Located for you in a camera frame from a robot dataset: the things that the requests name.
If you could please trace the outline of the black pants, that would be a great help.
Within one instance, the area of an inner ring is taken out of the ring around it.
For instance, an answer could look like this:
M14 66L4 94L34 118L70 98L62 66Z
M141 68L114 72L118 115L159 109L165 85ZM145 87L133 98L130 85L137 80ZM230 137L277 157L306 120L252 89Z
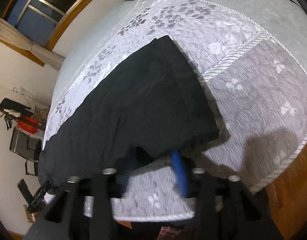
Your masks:
M55 192L69 177L91 178L135 153L135 169L219 130L196 74L168 36L122 61L45 144L38 180Z

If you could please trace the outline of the black folding chair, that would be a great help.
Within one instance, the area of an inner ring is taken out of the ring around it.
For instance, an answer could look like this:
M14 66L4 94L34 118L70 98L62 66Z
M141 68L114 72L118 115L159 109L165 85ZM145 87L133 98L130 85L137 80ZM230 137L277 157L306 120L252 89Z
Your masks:
M25 159L24 167L26 175L38 176L38 160L42 151L41 139L33 138L14 127L9 150ZM34 173L28 171L28 162L33 163Z

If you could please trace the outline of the coat rack with clothes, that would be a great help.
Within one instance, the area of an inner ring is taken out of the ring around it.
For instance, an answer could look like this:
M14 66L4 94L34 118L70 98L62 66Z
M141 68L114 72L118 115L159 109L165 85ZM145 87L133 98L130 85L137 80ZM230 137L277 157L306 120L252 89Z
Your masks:
M4 98L0 102L1 118L6 123L6 129L10 130L13 123L30 134L36 134L38 131L45 131L45 124L34 118L34 112L30 106L18 103L8 98Z

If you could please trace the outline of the beige curtain left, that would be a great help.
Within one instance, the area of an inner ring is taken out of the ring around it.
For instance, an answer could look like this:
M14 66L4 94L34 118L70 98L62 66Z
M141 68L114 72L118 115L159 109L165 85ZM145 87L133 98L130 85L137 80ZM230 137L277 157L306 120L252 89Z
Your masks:
M32 42L2 18L0 18L0 42L27 58L47 64L56 70L60 70L64 62L64 57Z

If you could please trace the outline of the wooden framed window left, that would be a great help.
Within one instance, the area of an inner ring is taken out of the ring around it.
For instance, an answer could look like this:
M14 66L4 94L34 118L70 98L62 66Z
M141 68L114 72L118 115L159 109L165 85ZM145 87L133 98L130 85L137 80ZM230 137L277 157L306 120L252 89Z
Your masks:
M0 18L53 52L76 16L93 0L0 0Z

